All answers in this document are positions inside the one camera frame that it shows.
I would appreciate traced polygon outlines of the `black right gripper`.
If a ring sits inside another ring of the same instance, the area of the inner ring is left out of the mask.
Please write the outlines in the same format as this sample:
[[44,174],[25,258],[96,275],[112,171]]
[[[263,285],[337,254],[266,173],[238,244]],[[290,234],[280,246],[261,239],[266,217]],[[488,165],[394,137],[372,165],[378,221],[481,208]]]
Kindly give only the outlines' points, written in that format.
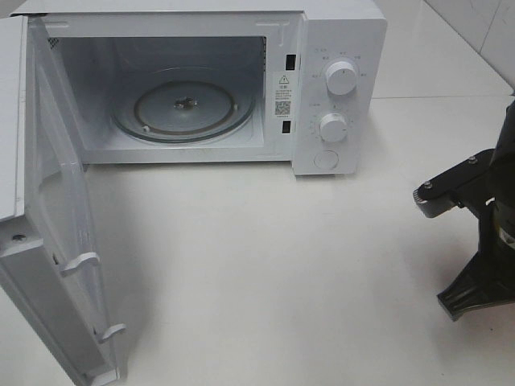
[[[514,303],[514,148],[492,152],[478,190],[478,252],[437,295],[452,321],[470,311]],[[494,254],[496,248],[506,255]]]

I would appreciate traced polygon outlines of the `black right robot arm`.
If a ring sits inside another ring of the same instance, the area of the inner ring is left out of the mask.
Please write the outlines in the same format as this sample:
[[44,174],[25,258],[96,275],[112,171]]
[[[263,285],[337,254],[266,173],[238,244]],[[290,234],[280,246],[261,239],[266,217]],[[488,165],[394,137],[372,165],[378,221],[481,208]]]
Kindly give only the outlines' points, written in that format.
[[438,294],[455,322],[467,312],[514,302],[514,105],[506,109],[486,171],[449,194],[454,205],[475,211],[479,219],[476,254]]

